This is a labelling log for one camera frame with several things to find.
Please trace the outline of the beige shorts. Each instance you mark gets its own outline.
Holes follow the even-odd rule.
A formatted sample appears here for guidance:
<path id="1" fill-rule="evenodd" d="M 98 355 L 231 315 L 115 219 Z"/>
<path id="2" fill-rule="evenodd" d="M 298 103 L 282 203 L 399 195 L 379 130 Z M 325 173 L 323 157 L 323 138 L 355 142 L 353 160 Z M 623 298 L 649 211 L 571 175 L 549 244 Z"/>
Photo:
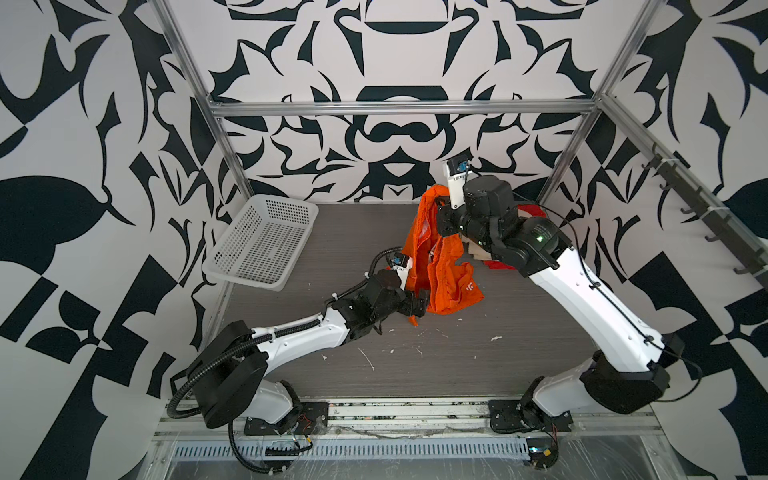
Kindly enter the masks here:
<path id="1" fill-rule="evenodd" d="M 468 254 L 472 256 L 475 260 L 481 261 L 481 262 L 492 260 L 491 254 L 485 251 L 481 246 L 479 246 L 472 240 L 464 236 L 461 237 L 461 240 L 466 245 Z"/>

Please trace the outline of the orange shorts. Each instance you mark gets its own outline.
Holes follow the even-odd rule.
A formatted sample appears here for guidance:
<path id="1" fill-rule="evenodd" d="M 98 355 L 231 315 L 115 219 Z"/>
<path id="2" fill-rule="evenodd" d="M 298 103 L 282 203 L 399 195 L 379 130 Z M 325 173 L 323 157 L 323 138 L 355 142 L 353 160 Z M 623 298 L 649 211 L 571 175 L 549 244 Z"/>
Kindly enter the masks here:
<path id="1" fill-rule="evenodd" d="M 427 290 L 426 311 L 437 315 L 454 314 L 484 299 L 473 278 L 473 266 L 459 261 L 464 255 L 460 237 L 442 237 L 438 233 L 438 199 L 448 196 L 449 189 L 443 185 L 426 190 L 403 248 L 403 253 L 413 260 L 406 288 L 414 293 Z"/>

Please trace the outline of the red shorts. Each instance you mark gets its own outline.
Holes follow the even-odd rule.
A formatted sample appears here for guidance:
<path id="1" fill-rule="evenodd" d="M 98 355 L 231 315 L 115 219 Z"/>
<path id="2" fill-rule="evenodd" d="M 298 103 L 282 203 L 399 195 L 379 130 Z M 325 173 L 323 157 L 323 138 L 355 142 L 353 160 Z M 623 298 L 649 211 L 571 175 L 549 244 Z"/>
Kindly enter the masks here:
<path id="1" fill-rule="evenodd" d="M 530 243 L 530 250 L 540 249 L 541 243 L 534 239 L 533 231 L 531 230 L 532 223 L 531 218 L 546 219 L 547 215 L 538 204 L 519 204 L 517 206 L 517 226 L 514 233 L 510 238 L 519 239 L 522 238 Z M 516 270 L 516 267 L 509 263 L 504 263 L 495 258 L 489 257 L 482 261 L 482 263 L 491 270 Z"/>

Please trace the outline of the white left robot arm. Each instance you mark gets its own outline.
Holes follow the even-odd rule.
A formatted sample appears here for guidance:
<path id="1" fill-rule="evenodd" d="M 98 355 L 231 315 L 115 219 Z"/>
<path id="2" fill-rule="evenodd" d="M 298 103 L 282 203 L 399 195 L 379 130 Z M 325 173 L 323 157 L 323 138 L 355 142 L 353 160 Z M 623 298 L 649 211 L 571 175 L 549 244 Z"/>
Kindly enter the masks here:
<path id="1" fill-rule="evenodd" d="M 200 415 L 209 429 L 241 416 L 283 426 L 298 414 L 300 400 L 288 382 L 269 382 L 266 376 L 310 354 L 380 332 L 381 323 L 392 314 L 419 318 L 429 300 L 429 290 L 407 290 L 398 273 L 384 269 L 327 299 L 313 316 L 273 327 L 232 322 L 193 360 L 187 381 L 173 397 L 178 402 L 191 393 L 197 406 L 180 410 L 170 405 L 167 415 Z"/>

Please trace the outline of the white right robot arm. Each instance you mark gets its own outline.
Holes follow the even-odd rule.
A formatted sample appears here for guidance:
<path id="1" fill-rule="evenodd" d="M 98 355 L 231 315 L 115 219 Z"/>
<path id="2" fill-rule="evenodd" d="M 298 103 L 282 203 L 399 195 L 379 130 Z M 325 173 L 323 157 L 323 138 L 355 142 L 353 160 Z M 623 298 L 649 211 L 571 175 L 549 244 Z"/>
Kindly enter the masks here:
<path id="1" fill-rule="evenodd" d="M 496 429 L 540 430 L 589 406 L 630 414 L 663 397 L 670 384 L 667 369 L 684 349 L 676 335 L 659 333 L 609 291 L 552 220 L 520 218 L 508 183 L 450 173 L 447 187 L 449 202 L 437 214 L 440 235 L 461 234 L 513 267 L 556 300 L 597 347 L 580 365 L 534 380 L 501 414 Z"/>

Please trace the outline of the white plastic laundry basket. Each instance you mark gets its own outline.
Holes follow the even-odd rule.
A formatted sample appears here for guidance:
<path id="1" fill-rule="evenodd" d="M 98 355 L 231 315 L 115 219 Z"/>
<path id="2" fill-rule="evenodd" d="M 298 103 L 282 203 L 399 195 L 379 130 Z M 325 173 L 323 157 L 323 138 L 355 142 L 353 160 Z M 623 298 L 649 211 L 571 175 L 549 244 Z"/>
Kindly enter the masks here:
<path id="1" fill-rule="evenodd" d="M 318 214 L 318 206 L 305 201 L 249 198 L 208 254 L 203 272 L 230 283 L 283 290 Z"/>

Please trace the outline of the black hook rack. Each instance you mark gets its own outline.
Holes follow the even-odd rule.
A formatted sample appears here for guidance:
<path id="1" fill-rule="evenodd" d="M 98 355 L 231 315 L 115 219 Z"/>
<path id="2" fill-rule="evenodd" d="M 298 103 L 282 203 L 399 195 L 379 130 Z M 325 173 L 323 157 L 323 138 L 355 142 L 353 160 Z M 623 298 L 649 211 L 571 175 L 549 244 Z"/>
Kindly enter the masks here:
<path id="1" fill-rule="evenodd" d="M 733 272 L 751 276 L 767 289 L 767 245 L 722 200 L 707 188 L 674 155 L 667 155 L 657 143 L 651 146 L 651 158 L 643 166 L 661 177 L 663 192 L 673 192 L 683 202 L 681 213 L 701 221 L 710 231 L 709 243 L 721 243 L 739 262 Z"/>

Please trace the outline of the aluminium frame horizontal bar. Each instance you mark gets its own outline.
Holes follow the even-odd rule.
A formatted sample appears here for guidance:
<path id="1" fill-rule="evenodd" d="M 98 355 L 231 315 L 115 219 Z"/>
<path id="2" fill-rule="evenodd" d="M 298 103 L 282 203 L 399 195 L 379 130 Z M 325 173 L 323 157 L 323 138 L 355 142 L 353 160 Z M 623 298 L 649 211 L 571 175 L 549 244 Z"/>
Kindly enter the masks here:
<path id="1" fill-rule="evenodd" d="M 564 100 L 398 100 L 344 102 L 246 102 L 210 101 L 216 117 L 311 115 L 421 115 L 496 113 L 586 113 L 590 99 Z"/>

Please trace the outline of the aluminium mounting rail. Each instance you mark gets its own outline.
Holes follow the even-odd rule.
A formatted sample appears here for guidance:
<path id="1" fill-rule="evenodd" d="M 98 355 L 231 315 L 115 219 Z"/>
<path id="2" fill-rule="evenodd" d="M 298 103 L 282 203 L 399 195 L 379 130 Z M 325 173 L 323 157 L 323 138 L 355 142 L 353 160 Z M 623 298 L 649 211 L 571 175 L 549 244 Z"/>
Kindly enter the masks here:
<path id="1" fill-rule="evenodd" d="M 335 398 L 326 399 L 328 412 L 313 422 L 317 433 L 361 437 L 421 434 L 489 434 L 489 397 Z M 601 407 L 569 413 L 574 434 L 660 434 L 659 420 L 649 407 L 619 415 Z"/>

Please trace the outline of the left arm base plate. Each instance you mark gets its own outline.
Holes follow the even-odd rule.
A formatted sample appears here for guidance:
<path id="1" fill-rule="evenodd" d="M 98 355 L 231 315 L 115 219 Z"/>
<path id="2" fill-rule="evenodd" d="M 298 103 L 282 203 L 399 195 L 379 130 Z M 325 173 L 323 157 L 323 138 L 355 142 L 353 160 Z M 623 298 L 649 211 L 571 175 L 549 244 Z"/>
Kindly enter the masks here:
<path id="1" fill-rule="evenodd" d="M 299 407 L 294 407 L 277 424 L 269 424 L 264 420 L 248 417 L 244 434 L 246 436 L 310 435 L 327 427 L 328 416 L 328 402 L 305 402 Z"/>

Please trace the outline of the aluminium frame right post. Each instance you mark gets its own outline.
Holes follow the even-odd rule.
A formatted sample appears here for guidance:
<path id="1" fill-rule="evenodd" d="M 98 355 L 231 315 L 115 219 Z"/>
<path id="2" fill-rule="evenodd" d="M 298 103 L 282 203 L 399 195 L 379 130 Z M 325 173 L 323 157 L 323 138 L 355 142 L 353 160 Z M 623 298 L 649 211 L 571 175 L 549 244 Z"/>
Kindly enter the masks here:
<path id="1" fill-rule="evenodd" d="M 555 162 L 554 168 L 547 178 L 537 201 L 546 203 L 557 190 L 558 185 L 569 171 L 578 150 L 585 142 L 604 111 L 604 102 L 620 82 L 630 61 L 637 54 L 640 46 L 648 36 L 648 32 L 661 9 L 667 4 L 663 0 L 647 0 L 642 4 L 627 35 L 620 44 L 615 58 L 609 64 L 607 73 L 596 88 L 590 102 L 590 109 L 582 115 L 580 123 L 575 128 L 570 140 Z"/>

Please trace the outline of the aluminium frame post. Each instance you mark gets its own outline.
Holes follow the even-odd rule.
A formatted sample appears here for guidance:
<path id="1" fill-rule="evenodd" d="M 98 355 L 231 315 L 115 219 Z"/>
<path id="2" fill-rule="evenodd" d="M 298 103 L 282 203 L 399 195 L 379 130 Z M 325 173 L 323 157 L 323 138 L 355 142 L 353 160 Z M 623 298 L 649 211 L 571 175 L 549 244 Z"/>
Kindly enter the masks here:
<path id="1" fill-rule="evenodd" d="M 615 58 L 609 64 L 607 73 L 596 88 L 590 102 L 590 109 L 582 115 L 580 123 L 575 128 L 570 140 L 555 162 L 554 168 L 547 178 L 537 201 L 546 203 L 557 190 L 558 185 L 569 171 L 578 150 L 585 142 L 604 111 L 604 102 L 620 82 L 630 61 L 637 54 L 640 46 L 648 36 L 648 32 L 661 9 L 667 4 L 663 0 L 647 0 L 642 4 L 627 35 L 620 44 Z"/>
<path id="2" fill-rule="evenodd" d="M 239 156 L 229 141 L 229 137 L 222 127 L 219 118 L 213 113 L 208 92 L 203 78 L 196 68 L 191 51 L 184 41 L 180 26 L 172 12 L 169 1 L 151 0 L 150 4 L 158 18 L 163 35 L 179 62 L 182 74 L 189 85 L 193 97 L 201 111 L 205 123 L 210 130 L 216 144 L 220 147 L 224 160 L 229 171 L 234 177 L 234 181 L 239 191 L 250 198 L 254 192 L 248 178 L 244 172 Z"/>

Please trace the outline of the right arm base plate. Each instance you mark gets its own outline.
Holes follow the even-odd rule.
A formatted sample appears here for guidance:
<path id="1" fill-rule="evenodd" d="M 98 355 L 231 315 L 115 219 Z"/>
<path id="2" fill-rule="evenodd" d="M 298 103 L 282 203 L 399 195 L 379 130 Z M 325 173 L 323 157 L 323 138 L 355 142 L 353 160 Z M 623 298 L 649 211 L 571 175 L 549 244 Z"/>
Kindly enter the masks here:
<path id="1" fill-rule="evenodd" d="M 488 402 L 490 428 L 499 434 L 530 432 L 570 432 L 573 418 L 569 412 L 551 417 L 532 401 L 494 399 Z"/>

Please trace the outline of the aluminium frame right side bar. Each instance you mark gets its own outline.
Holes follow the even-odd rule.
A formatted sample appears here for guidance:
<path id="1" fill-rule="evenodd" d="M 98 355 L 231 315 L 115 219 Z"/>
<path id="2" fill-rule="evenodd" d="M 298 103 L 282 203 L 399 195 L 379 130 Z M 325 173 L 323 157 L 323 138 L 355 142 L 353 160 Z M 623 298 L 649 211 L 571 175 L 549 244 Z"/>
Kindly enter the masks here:
<path id="1" fill-rule="evenodd" d="M 767 287 L 767 246 L 736 213 L 718 199 L 688 168 L 685 163 L 669 152 L 661 142 L 644 127 L 614 97 L 599 96 L 597 106 L 627 136 L 647 158 L 646 170 L 652 170 L 663 179 L 661 189 L 675 192 L 686 204 L 681 212 L 703 222 L 711 234 L 710 243 L 721 243 L 738 260 L 734 273 L 749 275 L 762 288 Z"/>

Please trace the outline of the aluminium frame left post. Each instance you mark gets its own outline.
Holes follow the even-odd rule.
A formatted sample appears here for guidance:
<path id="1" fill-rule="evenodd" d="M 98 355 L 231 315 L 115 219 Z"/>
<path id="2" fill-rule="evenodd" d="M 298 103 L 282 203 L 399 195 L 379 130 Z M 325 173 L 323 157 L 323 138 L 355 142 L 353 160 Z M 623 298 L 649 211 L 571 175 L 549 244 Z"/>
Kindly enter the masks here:
<path id="1" fill-rule="evenodd" d="M 222 127 L 219 118 L 213 113 L 208 92 L 203 78 L 196 68 L 191 51 L 184 41 L 180 26 L 172 12 L 169 1 L 151 0 L 150 4 L 158 18 L 163 35 L 179 62 L 182 74 L 189 85 L 193 97 L 201 111 L 205 123 L 210 130 L 216 144 L 220 147 L 224 160 L 229 171 L 234 177 L 234 181 L 239 191 L 250 198 L 254 192 L 248 178 L 244 172 L 239 156 L 229 141 L 229 137 Z"/>

